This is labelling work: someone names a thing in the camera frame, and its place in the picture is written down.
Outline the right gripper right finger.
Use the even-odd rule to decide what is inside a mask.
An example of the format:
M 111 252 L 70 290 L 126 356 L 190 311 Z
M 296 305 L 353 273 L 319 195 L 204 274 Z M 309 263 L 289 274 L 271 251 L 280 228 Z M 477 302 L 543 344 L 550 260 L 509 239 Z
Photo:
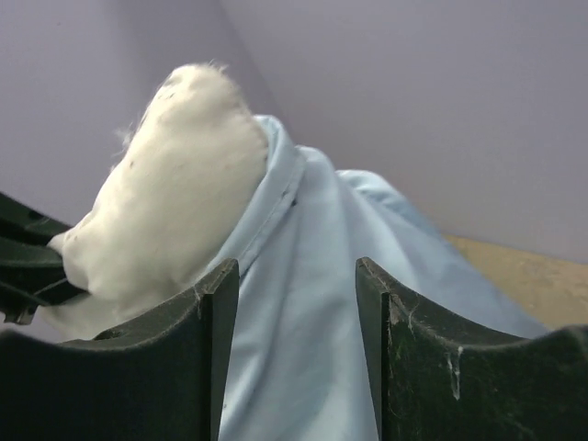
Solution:
M 368 258 L 356 300 L 382 440 L 584 440 L 587 329 L 535 339 L 471 322 Z

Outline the white pillow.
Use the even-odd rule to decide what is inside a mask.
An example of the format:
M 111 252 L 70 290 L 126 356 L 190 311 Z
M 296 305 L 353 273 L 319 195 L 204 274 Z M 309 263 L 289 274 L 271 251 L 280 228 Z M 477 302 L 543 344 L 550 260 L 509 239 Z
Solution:
M 268 140 L 214 64 L 174 69 L 156 91 L 91 210 L 50 243 L 82 295 L 42 318 L 91 339 L 191 287 L 266 173 Z

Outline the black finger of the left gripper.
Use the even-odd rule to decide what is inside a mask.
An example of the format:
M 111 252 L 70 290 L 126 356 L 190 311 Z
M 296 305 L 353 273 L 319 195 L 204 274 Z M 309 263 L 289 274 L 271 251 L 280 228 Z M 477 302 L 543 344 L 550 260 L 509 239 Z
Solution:
M 50 240 L 69 226 L 7 194 L 1 195 L 1 312 L 4 321 L 30 324 L 39 307 L 62 305 L 84 293 L 65 275 Z

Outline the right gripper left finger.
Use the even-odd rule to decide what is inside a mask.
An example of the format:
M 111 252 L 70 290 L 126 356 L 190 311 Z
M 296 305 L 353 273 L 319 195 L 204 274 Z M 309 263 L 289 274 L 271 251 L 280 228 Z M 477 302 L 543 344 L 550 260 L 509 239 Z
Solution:
M 228 259 L 90 341 L 1 335 L 4 440 L 215 440 L 239 295 Z

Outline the light blue pillowcase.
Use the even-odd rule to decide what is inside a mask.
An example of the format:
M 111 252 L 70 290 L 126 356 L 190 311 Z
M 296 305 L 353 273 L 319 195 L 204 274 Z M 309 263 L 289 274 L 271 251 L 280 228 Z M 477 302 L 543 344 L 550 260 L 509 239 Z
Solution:
M 240 271 L 221 439 L 377 438 L 355 291 L 362 257 L 493 330 L 546 332 L 382 177 L 336 170 L 278 119 L 257 121 L 266 175 L 220 250 Z

